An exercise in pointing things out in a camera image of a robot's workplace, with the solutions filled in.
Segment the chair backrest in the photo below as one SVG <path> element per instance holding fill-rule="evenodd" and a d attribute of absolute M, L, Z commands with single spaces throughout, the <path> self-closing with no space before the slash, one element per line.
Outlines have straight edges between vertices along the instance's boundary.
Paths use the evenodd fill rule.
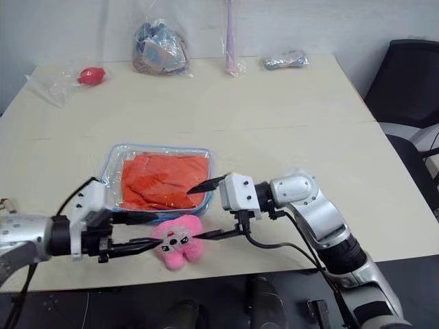
<path fill-rule="evenodd" d="M 364 101 L 378 122 L 439 123 L 439 42 L 391 41 Z"/>

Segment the plastic container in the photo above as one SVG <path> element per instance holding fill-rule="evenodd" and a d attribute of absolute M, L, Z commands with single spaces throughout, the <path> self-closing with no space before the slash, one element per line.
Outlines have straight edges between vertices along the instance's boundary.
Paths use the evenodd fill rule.
<path fill-rule="evenodd" d="M 168 219 L 175 219 L 182 215 L 201 215 L 203 214 L 212 198 L 212 192 L 204 194 L 204 199 L 195 208 L 172 209 L 172 210 L 139 210 L 122 208 L 123 194 L 121 188 L 121 177 L 124 160 L 133 160 L 140 154 L 164 154 L 164 155 L 191 155 L 203 156 L 208 159 L 209 172 L 207 179 L 211 178 L 213 170 L 213 157 L 208 149 L 198 149 L 189 147 L 171 147 L 160 145 L 141 145 L 141 144 L 118 144 L 115 145 L 106 160 L 100 181 L 107 188 L 107 207 L 113 211 L 138 211 L 153 212 L 158 216 L 154 222 L 161 222 Z"/>

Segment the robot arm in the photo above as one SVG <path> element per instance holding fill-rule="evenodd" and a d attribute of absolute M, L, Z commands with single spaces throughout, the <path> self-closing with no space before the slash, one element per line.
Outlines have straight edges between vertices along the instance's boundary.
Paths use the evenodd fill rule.
<path fill-rule="evenodd" d="M 0 287 L 18 269 L 49 260 L 52 256 L 83 254 L 98 256 L 99 263 L 109 258 L 140 254 L 155 248 L 162 240 L 132 239 L 113 243 L 115 224 L 147 223 L 155 215 L 112 212 L 105 207 L 105 187 L 90 181 L 76 193 L 70 220 L 64 215 L 45 217 L 10 213 L 0 221 Z"/>
<path fill-rule="evenodd" d="M 320 190 L 317 179 L 306 173 L 254 184 L 251 177 L 230 174 L 191 189 L 199 193 L 219 187 L 222 206 L 235 214 L 235 230 L 207 232 L 201 239 L 225 239 L 250 232 L 248 219 L 271 219 L 293 212 L 300 230 L 327 270 L 325 276 L 337 289 L 335 299 L 350 328 L 411 328 L 403 320 L 398 297 L 369 254 L 360 247 L 339 210 Z"/>

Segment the floor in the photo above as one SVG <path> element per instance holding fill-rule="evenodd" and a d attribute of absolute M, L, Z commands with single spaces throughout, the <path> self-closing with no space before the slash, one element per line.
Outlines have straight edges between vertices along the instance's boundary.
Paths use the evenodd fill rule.
<path fill-rule="evenodd" d="M 405 318 L 415 328 L 435 328 L 439 323 L 439 256 L 379 263 L 399 296 Z M 330 289 L 320 274 L 309 271 L 267 273 L 283 298 L 290 328 L 318 328 L 308 312 L 307 301 L 325 299 L 332 328 L 342 318 Z M 249 328 L 243 312 L 245 276 L 144 284 L 91 291 L 30 293 L 17 328 L 80 329 L 88 301 L 84 328 L 154 328 L 166 310 L 186 298 L 195 298 L 209 311 L 211 327 Z M 10 309 L 10 294 L 0 294 L 0 325 Z"/>

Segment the orange towel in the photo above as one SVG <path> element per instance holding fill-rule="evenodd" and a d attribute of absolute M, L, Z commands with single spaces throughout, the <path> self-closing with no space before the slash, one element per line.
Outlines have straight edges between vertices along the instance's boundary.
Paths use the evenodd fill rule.
<path fill-rule="evenodd" d="M 208 178 L 209 161 L 202 156 L 139 154 L 123 162 L 124 209 L 171 210 L 199 206 L 204 194 L 187 191 Z"/>

